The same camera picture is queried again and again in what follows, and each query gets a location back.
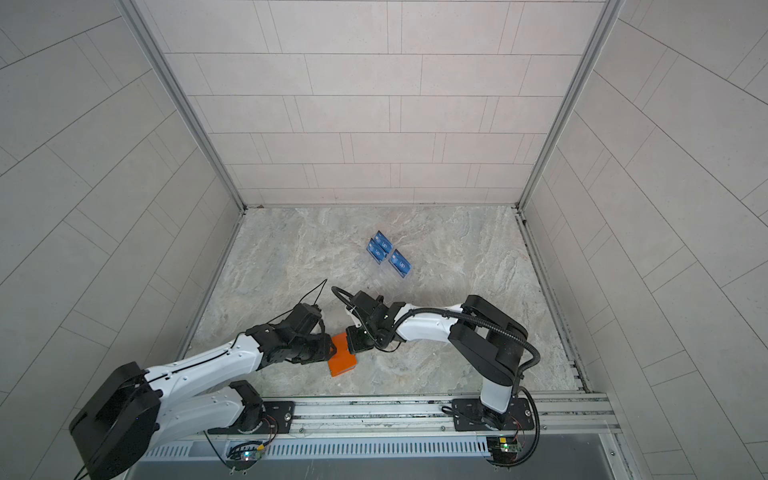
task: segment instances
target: white tile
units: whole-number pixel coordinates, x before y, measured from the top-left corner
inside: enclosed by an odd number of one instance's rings
[[[655,292],[660,286],[672,280],[678,273],[694,263],[696,263],[696,257],[688,250],[688,247],[682,247],[643,277],[643,281],[651,292]]]
[[[495,55],[507,10],[504,2],[406,2],[402,52]]]
[[[123,88],[123,84],[118,80],[117,75],[114,74],[114,71],[112,71],[112,68],[101,55],[98,48],[96,48],[96,45],[94,45],[91,38],[88,37],[86,31],[73,37],[72,40],[74,40],[74,43],[78,44],[78,47],[83,51],[88,58],[88,61],[93,68],[96,69],[96,72],[98,72],[99,76],[104,80],[104,83],[107,84],[110,90],[116,92]]]
[[[151,68],[123,18],[88,30],[88,37],[123,85],[136,80]]]
[[[210,282],[224,247],[230,240],[234,225],[240,218],[240,212],[234,203],[229,202],[225,207],[190,272],[190,278],[198,285],[207,286]]]
[[[768,442],[749,443],[746,449],[750,451],[757,468],[761,472],[768,472]]]
[[[511,164],[521,134],[447,134],[442,161],[446,164]]]
[[[589,265],[640,366],[649,366],[683,349],[615,237],[605,242]]]
[[[147,0],[171,52],[266,52],[252,2]]]
[[[301,96],[296,103],[305,131],[389,131],[388,97]]]
[[[690,357],[685,350],[668,356],[666,359],[659,360],[643,369],[645,378],[652,386],[695,371],[696,366],[690,361]]]
[[[527,55],[423,57],[422,95],[517,95],[531,59]]]
[[[195,97],[215,133],[292,132],[282,97]]]
[[[645,461],[650,472],[654,475],[685,475],[693,474],[688,460],[682,450],[669,452],[646,453]]]
[[[61,324],[61,328],[65,328],[70,332],[77,333],[80,336],[84,336],[89,340],[106,346],[107,348],[112,344],[114,338],[118,335],[113,329],[107,328],[101,325],[99,322],[95,322],[89,319],[85,315],[72,310],[64,322]]]
[[[114,4],[98,0],[8,0],[0,5],[0,28],[30,55],[118,16]]]
[[[482,164],[476,187],[523,188],[531,175],[531,165]]]
[[[214,224],[199,208],[192,210],[192,214],[157,267],[157,275],[174,289],[181,291],[213,229]]]
[[[188,280],[181,290],[179,300],[162,325],[152,350],[144,360],[144,365],[163,365],[173,362],[181,349],[181,342],[186,330],[192,323],[195,313],[203,299],[204,291],[195,282]]]
[[[745,88],[768,64],[768,35],[763,34],[750,53],[741,61],[728,81],[739,88]]]
[[[197,148],[197,143],[178,112],[174,112],[160,124],[156,132],[179,165],[182,165]]]
[[[694,372],[661,383],[654,387],[654,393],[698,478],[760,478],[749,452],[720,409],[720,399],[712,396],[701,375]],[[722,455],[712,455],[707,447],[707,432],[713,429],[723,441]]]
[[[9,65],[0,71],[0,147],[24,158],[111,93],[71,40]]]
[[[571,291],[571,286],[565,279],[562,266],[557,260],[548,268],[547,274],[554,290],[554,296],[558,301],[560,310],[565,317],[565,322],[573,337],[576,352],[582,365],[588,365],[600,357],[597,347],[594,345],[592,335],[589,333],[587,323],[581,315],[576,298]]]
[[[259,190],[265,205],[334,204],[332,188],[267,188]]]
[[[667,72],[672,68],[672,65],[674,65],[674,62],[679,56],[680,54],[671,48],[667,48],[667,50],[664,51],[664,54],[661,55],[661,60],[656,64],[654,70],[650,73],[650,77],[648,77],[645,84],[643,84],[643,87],[640,89],[640,93],[638,93],[637,97],[632,101],[637,108],[640,108],[641,110],[645,108],[651,95],[653,95],[656,89],[659,88],[659,84],[664,80],[664,77],[667,76]]]
[[[142,215],[75,309],[119,330],[173,239],[149,213]]]
[[[165,59],[185,94],[213,94],[194,53],[166,53]]]
[[[589,260],[592,258],[593,255],[596,254],[596,252],[600,249],[600,247],[603,246],[603,243],[605,243],[606,240],[611,238],[611,236],[614,233],[611,231],[611,228],[606,223],[603,225],[603,227],[600,229],[600,231],[594,236],[592,240],[589,240],[589,243],[587,243],[587,246],[582,249],[582,252],[584,253],[584,257]]]
[[[427,164],[435,134],[352,134],[357,164]]]
[[[554,199],[551,190],[546,182],[540,180],[531,195],[533,203],[536,205],[536,211],[541,217],[544,229],[552,230],[558,218],[562,216],[558,202]]]
[[[723,291],[755,333],[768,342],[768,263],[734,280]]]
[[[272,19],[272,9],[267,0],[255,0],[253,6],[256,7],[256,13],[259,15],[259,24],[264,33],[266,47],[270,53],[280,53],[283,48],[280,46],[280,37],[277,36],[275,22]]]
[[[78,209],[121,242],[171,175],[152,145],[142,141],[91,190]]]
[[[565,277],[571,284],[571,291],[581,309],[585,321],[589,321],[604,309],[608,302],[600,290],[598,281],[589,268],[587,259],[581,253],[571,227],[565,225],[552,241],[554,252],[558,255]]]
[[[283,53],[387,53],[385,2],[271,2]]]
[[[661,265],[683,242],[616,160],[609,160],[589,194],[640,276]]]
[[[389,97],[389,131],[400,131],[400,105],[402,99],[400,97]]]
[[[151,286],[147,287],[107,355],[101,360],[88,386],[83,390],[78,400],[79,406],[85,405],[117,367],[128,362],[136,362],[141,368],[151,366],[144,361],[173,307],[174,304],[170,300]]]
[[[59,430],[48,451],[41,457],[40,465],[35,470],[32,480],[47,480],[48,478],[74,478],[83,459],[74,444],[68,430]]]
[[[587,321],[587,327],[589,328],[589,333],[592,333],[594,335],[595,332],[597,332],[599,329],[603,328],[607,324],[613,322],[614,320],[616,320],[614,311],[611,310],[610,306],[606,306],[597,315],[593,316],[592,318],[589,319],[589,321]]]
[[[82,336],[56,330],[0,406],[5,433],[0,438],[0,463],[9,478],[32,475],[106,351]]]
[[[176,170],[155,202],[181,227],[215,176],[208,160],[197,150]]]
[[[737,197],[768,178],[768,137],[754,127],[768,105],[692,61],[675,61],[643,111]]]
[[[163,118],[136,81],[66,127],[48,146],[93,187]]]
[[[210,211],[216,216],[221,216],[227,203],[231,200],[229,190],[221,183],[218,178],[211,182],[208,190],[203,194],[203,202],[210,208]]]
[[[0,177],[0,279],[32,252],[89,190],[45,146]]]
[[[653,2],[639,28],[725,78],[763,36],[766,20],[761,0],[679,0]]]
[[[402,164],[400,187],[464,187],[469,165]]]
[[[526,3],[512,53],[581,55],[601,9],[598,3]]]
[[[118,248],[118,242],[114,238],[110,237],[107,232],[99,228],[96,223],[93,223],[91,219],[83,215],[77,208],[72,209],[69,215],[64,218],[64,221],[70,227],[80,232],[83,237],[95,243],[104,252],[112,254],[114,249]]]
[[[589,77],[576,112],[624,167],[654,129],[652,121],[596,73]]]
[[[155,220],[160,222],[160,225],[162,225],[168,233],[174,237],[179,234],[179,226],[176,225],[176,222],[165,213],[165,210],[163,210],[157,202],[153,201],[150,206],[147,207],[147,212],[149,212]]]
[[[719,285],[768,260],[768,227],[661,130],[627,172]]]
[[[301,165],[233,165],[243,188],[309,188]]]
[[[304,132],[304,123],[301,121],[301,113],[299,113],[299,105],[296,104],[296,97],[292,95],[284,95],[283,103],[286,105],[288,120],[290,121],[290,127],[293,129],[293,132]]]
[[[563,157],[568,160],[578,179],[582,181],[604,149],[600,139],[575,112],[563,129],[558,140],[558,148]]]
[[[306,66],[315,95],[419,94],[418,55],[307,55]]]
[[[623,96],[634,100],[667,49],[624,22],[616,22],[594,69]]]
[[[413,201],[416,204],[483,204],[487,196],[487,188],[416,188]]]
[[[412,188],[334,188],[338,204],[412,204]]]
[[[476,132],[484,108],[483,97],[403,97],[402,131]]]
[[[263,134],[274,164],[343,164],[338,134]]]
[[[493,125],[493,117],[496,115],[496,106],[498,105],[498,97],[487,97],[485,99],[485,109],[482,112],[482,120],[480,121],[480,132],[487,134],[491,132],[491,126]]]
[[[579,55],[532,55],[520,95],[565,95]]]
[[[320,188],[389,187],[388,164],[315,165]]]
[[[516,204],[523,194],[522,188],[489,188],[487,204]]]
[[[208,53],[195,57],[214,95],[312,94],[303,55]]]
[[[642,452],[679,449],[680,444],[619,324],[609,323],[595,333],[594,342]]]
[[[560,97],[502,97],[498,100],[492,132],[545,134],[558,113]]]
[[[263,163],[251,134],[210,134],[208,136],[214,143],[222,163],[226,165]]]
[[[402,53],[402,2],[387,2],[387,53]]]
[[[109,256],[61,223],[0,285],[0,390],[10,392]]]
[[[149,91],[149,94],[152,95],[154,103],[156,103],[157,107],[160,108],[160,111],[163,112],[163,116],[167,117],[174,113],[176,105],[174,105],[173,101],[168,96],[168,92],[165,90],[163,84],[160,83],[160,79],[157,77],[154,70],[150,70],[141,75],[141,83],[144,84],[147,91]]]
[[[6,64],[24,58],[22,51],[16,45],[13,45],[11,39],[2,31],[0,31],[0,57],[2,57]]]
[[[699,263],[654,297],[741,439],[763,440],[768,424],[761,413],[768,400],[765,345]]]
[[[579,247],[584,249],[605,225],[603,216],[567,163],[551,191],[571,225]]]

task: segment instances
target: blue package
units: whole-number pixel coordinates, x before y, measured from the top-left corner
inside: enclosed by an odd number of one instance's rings
[[[378,243],[373,241],[373,238],[368,242],[368,253],[370,253],[371,257],[373,257],[376,263],[379,264],[386,258],[386,253],[379,247]]]
[[[389,253],[392,251],[392,242],[384,237],[384,233],[382,233],[381,230],[376,232],[376,236],[373,237],[373,239],[376,241],[376,243],[379,244],[379,247],[384,250],[384,253]]]
[[[406,278],[408,272],[411,271],[411,263],[397,250],[395,250],[389,258],[389,262],[395,267],[395,270],[397,270],[397,273],[399,273],[402,278]]]

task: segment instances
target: orange box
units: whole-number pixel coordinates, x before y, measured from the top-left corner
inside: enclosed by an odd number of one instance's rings
[[[331,369],[331,376],[339,376],[355,368],[357,358],[349,353],[349,347],[346,345],[346,332],[334,336],[331,340],[336,346],[336,355],[328,360],[328,368]]]

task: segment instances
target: black mounting plate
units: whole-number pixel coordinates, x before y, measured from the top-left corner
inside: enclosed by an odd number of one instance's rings
[[[490,431],[485,423],[472,422],[469,419],[481,419],[485,408],[480,399],[453,399],[451,407],[458,415],[453,415],[453,426],[457,432],[485,432]],[[504,430],[533,430],[531,406],[526,398],[513,398],[509,400],[509,408],[504,414]]]
[[[266,414],[277,420],[277,433],[290,432],[290,425],[293,421],[293,408],[295,406],[296,403],[294,402],[264,402]],[[242,433],[238,432],[235,427],[210,429],[208,430],[208,433],[211,435],[242,435]],[[270,426],[267,422],[261,422],[261,425],[251,433],[254,435],[269,435]]]

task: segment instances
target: marble floor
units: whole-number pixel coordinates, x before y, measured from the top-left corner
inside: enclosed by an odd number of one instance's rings
[[[367,253],[377,230],[413,265],[405,279]],[[381,294],[387,304],[418,306],[453,305],[474,293],[523,324],[528,341],[541,352],[541,362],[526,372],[523,385],[530,390],[578,387],[510,207],[248,210],[188,354],[221,345],[289,310],[325,278],[318,304],[331,335],[351,324],[332,285]],[[284,362],[245,378],[267,397],[472,393],[482,384],[453,346],[428,340],[405,343],[396,353],[360,353],[357,362],[336,378],[325,362]]]

